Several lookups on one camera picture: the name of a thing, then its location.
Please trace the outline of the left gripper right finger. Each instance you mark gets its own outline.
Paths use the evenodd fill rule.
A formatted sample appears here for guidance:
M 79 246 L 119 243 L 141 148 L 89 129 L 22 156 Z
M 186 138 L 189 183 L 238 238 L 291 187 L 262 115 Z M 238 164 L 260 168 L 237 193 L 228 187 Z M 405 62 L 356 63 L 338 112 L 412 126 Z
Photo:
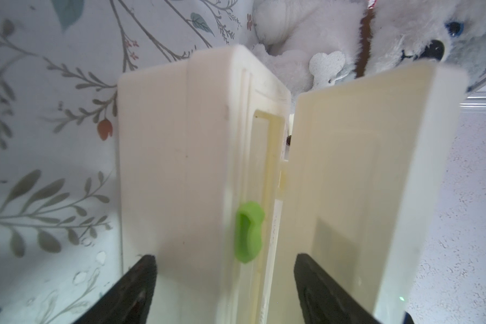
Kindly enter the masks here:
M 305 253 L 297 255 L 294 278 L 305 323 L 378 322 L 310 255 Z

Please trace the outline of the cream wrap dispenser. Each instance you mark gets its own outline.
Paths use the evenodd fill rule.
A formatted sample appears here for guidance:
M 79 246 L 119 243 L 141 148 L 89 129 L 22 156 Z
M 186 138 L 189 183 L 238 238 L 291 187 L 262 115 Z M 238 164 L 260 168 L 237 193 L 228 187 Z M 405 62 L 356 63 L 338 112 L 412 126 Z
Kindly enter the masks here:
M 147 322 L 305 323 L 305 253 L 406 323 L 467 84 L 418 61 L 292 103 L 241 45 L 123 74 L 122 259 L 156 259 Z

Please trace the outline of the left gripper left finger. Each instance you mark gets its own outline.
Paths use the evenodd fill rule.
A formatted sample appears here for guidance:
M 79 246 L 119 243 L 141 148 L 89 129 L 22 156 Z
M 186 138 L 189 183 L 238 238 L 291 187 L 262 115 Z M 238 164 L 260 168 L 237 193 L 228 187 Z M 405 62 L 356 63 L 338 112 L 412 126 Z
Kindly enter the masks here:
M 153 255 L 144 255 L 75 324 L 146 323 L 157 280 Z

